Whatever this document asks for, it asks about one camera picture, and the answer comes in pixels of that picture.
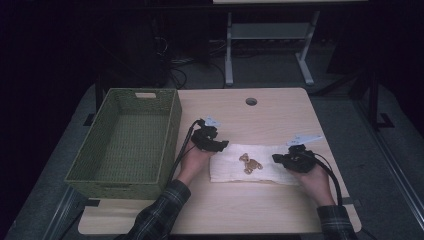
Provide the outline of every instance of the basket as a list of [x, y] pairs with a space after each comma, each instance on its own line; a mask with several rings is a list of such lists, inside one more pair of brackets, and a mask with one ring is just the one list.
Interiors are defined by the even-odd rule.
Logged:
[[156, 199], [175, 160], [175, 89], [110, 89], [65, 182], [89, 198]]

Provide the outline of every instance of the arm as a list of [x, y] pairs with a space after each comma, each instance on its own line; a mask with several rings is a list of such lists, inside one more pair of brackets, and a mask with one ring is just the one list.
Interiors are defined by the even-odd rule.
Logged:
[[308, 173], [288, 171], [299, 180], [305, 192], [317, 204], [325, 239], [357, 239], [346, 208], [337, 206], [333, 200], [328, 175], [324, 169], [316, 165]]
[[213, 154], [199, 150], [190, 141], [181, 160], [181, 170], [176, 179], [152, 205], [137, 215], [134, 226], [123, 239], [166, 239], [179, 212], [191, 195], [188, 186], [208, 165], [209, 158]]

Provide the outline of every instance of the paper towel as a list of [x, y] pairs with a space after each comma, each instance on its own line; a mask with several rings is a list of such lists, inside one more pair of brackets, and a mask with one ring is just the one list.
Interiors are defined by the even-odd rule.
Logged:
[[[244, 172], [244, 162], [239, 158], [244, 153], [250, 159], [255, 159], [262, 164], [263, 169], [254, 169], [251, 174]], [[211, 182], [230, 181], [273, 181], [279, 184], [299, 185], [280, 163], [275, 163], [273, 154], [288, 153], [285, 145], [241, 145], [230, 144], [224, 151], [212, 156], [210, 160]]]

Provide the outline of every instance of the wrist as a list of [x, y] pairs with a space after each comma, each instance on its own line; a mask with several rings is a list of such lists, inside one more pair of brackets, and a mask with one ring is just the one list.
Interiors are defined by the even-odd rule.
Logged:
[[185, 172], [181, 172], [180, 174], [178, 174], [176, 179], [178, 179], [180, 182], [184, 183], [188, 187], [191, 183], [191, 180], [193, 179], [193, 176]]
[[336, 205], [336, 202], [334, 202], [333, 197], [331, 196], [314, 199], [314, 201], [318, 205], [318, 207]]

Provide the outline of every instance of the shirt sleeve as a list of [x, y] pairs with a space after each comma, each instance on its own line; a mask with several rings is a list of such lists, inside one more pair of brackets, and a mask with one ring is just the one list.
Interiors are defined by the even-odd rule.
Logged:
[[322, 206], [317, 208], [321, 229], [326, 240], [358, 239], [343, 206]]
[[190, 195], [184, 183], [172, 181], [152, 205], [137, 215], [134, 226], [123, 239], [167, 239]]

